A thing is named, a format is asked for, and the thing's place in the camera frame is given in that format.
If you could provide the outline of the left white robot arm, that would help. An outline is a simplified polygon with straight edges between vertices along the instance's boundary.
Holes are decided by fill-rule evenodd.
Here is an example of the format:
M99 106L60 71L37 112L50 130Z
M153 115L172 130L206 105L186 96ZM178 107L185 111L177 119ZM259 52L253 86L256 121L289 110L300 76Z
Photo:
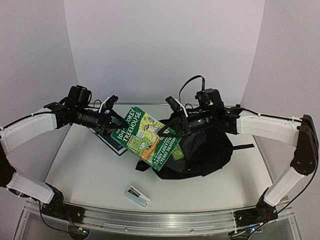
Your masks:
M128 123L114 110L118 97L108 97L99 110L90 109L92 92L84 86L74 85L69 93L59 102L45 105L31 113L0 128L0 186L25 197L40 202L41 209L48 209L55 218L70 216L64 203L64 196L54 186L32 180L24 176L10 164L7 156L17 147L48 132L67 125L80 125L90 128L100 136L105 136L116 129L128 127Z

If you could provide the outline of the dark blue hardcover book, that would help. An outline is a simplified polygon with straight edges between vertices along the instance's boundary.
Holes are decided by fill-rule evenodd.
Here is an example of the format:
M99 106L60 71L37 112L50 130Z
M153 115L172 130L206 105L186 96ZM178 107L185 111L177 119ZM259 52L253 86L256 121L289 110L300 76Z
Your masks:
M118 156L123 155L127 149L118 143L116 140L114 140L111 135L104 135L101 136L99 134L96 134L96 136L102 140L114 153L116 153Z

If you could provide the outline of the black student backpack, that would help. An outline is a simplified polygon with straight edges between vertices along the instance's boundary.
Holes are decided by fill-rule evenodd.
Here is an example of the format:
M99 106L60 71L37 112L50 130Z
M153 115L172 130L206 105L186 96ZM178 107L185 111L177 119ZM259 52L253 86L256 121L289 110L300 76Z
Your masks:
M141 172L152 169L163 180L205 177L229 163L234 151L254 147L252 143L234 146L225 132L214 127L183 137L179 146L183 158L175 160L171 155L161 170L156 170L144 160L140 160L135 169Z

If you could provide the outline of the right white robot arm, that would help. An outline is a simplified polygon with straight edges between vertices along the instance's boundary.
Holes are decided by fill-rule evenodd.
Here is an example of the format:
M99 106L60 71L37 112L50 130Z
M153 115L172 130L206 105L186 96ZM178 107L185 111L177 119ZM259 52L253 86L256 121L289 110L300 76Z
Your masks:
M259 198L256 206L234 213L238 225L267 223L277 219L277 204L304 177L315 175L319 165L319 142L313 119L282 117L234 106L225 107L220 96L196 96L197 111L188 113L173 97L166 98L173 114L158 132L161 137L182 138L192 133L214 128L233 135L252 135L286 143L295 147L289 167Z

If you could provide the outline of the green paperback book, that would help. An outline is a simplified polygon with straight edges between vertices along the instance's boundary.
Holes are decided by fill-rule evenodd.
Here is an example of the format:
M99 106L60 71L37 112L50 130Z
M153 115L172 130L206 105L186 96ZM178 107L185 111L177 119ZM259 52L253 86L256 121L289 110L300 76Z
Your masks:
M159 131L165 125L137 106L130 108L124 120L128 127L114 130L111 138L160 171L181 138L159 136Z
M180 147L179 144L174 148L172 152L172 157L174 161L182 160L185 158L182 148Z

